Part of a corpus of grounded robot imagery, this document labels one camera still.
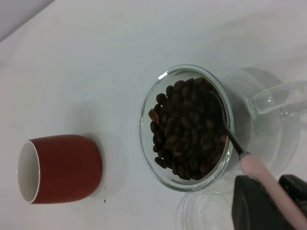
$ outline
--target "glass rim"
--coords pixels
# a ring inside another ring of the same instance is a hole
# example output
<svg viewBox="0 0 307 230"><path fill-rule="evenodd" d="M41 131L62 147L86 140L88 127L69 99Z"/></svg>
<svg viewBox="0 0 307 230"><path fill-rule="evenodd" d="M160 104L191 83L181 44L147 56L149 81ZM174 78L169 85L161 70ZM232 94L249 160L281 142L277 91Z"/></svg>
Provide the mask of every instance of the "glass rim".
<svg viewBox="0 0 307 230"><path fill-rule="evenodd" d="M211 170L211 172L208 175L206 175L202 179L196 181L194 184L189 184L189 185L178 184L178 186L173 186L173 185L169 184L168 182L166 182L164 179L162 179L155 172L155 170L151 166L151 163L146 158L145 150L144 150L144 147L143 147L143 141L144 140L142 140L142 120L143 120L143 117L144 117L145 106L147 105L148 98L151 96L151 94L154 91L154 89L156 88L156 86L159 83L161 83L161 81L165 77L167 77L171 74L175 74L175 73L179 73L179 72L186 72L186 71L195 72L195 73L202 75L218 91L218 93L219 93L219 95L222 99L223 105L225 107L225 112L226 112L225 115L226 115L226 119L227 119L227 124L228 124L229 128L231 129L231 131L234 132L235 124L234 124L233 109L232 109L229 97L228 97L224 87L220 83L220 81L211 72L209 72L208 70L206 70L202 67L192 65L192 64L181 64L181 65L173 66L173 67L167 69L166 71L164 71L162 74L160 74L158 76L158 78L150 86L149 90L146 93L145 99L142 102L142 106L141 106L140 117L139 117L138 135L139 135L139 144L140 144L140 148L141 148L141 151L142 151L143 158L146 162L146 165L149 167L152 175L160 183L164 184L166 187L171 188L173 190L180 191L180 192L195 192L195 191L199 191L199 190L211 185L212 183L214 183L222 175L222 173L226 169L226 166L229 163L229 160L231 158L232 151L233 151L233 145L230 142L229 138L227 138L227 140L226 140L224 151L222 153L222 156L221 156L219 162Z"/></svg>

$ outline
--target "white surface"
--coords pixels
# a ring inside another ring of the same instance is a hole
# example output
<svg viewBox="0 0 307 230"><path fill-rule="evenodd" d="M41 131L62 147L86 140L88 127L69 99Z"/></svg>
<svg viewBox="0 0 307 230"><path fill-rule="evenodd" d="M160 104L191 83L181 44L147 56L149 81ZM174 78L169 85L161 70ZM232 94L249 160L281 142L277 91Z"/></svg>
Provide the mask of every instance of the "white surface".
<svg viewBox="0 0 307 230"><path fill-rule="evenodd" d="M52 3L0 44L0 229L174 229L184 194L150 175L138 143L147 88L181 63L307 79L306 7L299 0ZM306 128L284 171L304 180ZM102 143L103 186L69 204L23 201L16 167L24 141L85 132Z"/></svg>
<svg viewBox="0 0 307 230"><path fill-rule="evenodd" d="M10 35L53 0L1 0L0 41Z"/></svg>

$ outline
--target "spoon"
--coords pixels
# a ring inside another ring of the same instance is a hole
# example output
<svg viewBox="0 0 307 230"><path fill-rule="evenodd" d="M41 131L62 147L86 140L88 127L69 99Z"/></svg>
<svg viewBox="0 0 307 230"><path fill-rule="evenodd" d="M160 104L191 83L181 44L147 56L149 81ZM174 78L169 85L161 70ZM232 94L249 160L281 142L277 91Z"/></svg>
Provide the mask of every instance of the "spoon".
<svg viewBox="0 0 307 230"><path fill-rule="evenodd" d="M233 144L235 150L239 154L240 167L242 172L253 178L256 178L265 188L275 205L278 207L284 218L296 229L306 230L307 229L307 218L304 216L302 211L296 206L289 195L284 191L280 184L275 180L270 171L264 166L264 164L255 156L250 154L239 144L236 136L230 130L227 125L226 118L224 115L224 106L218 97L210 92L212 100L215 100L219 106L218 114L222 114L224 130Z"/></svg>
<svg viewBox="0 0 307 230"><path fill-rule="evenodd" d="M235 150L238 152L239 155L242 154L242 153L246 153L246 151L244 151L244 149L242 148L242 146L238 142L234 133L230 130L230 128L227 125L227 121L226 121L226 117L225 117L225 113L224 113L224 106L222 105L221 101L218 99L218 97L212 91L210 91L210 94L212 96L212 99L215 100L215 103L219 104L219 106L217 108L217 114L222 114L223 128L224 128L228 138L230 139L231 143L233 144Z"/></svg>

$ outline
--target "cup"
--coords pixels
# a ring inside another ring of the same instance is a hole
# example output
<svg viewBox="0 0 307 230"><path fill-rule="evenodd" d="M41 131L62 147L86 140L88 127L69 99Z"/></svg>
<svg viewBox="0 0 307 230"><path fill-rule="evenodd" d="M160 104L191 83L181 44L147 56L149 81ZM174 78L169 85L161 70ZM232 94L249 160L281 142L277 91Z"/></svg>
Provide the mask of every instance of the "cup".
<svg viewBox="0 0 307 230"><path fill-rule="evenodd" d="M81 200L99 185L102 162L97 146L79 135L26 141L20 151L17 178L30 204Z"/></svg>

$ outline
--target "pink handle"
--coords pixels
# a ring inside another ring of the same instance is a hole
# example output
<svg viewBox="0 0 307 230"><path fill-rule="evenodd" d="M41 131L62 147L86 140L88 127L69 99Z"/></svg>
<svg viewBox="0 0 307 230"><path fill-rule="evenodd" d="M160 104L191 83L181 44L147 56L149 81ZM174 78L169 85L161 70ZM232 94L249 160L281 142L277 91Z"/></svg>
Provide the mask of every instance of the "pink handle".
<svg viewBox="0 0 307 230"><path fill-rule="evenodd" d="M247 154L241 159L240 165L245 175L255 177L265 187L283 217L296 230L307 229L307 218L258 158Z"/></svg>

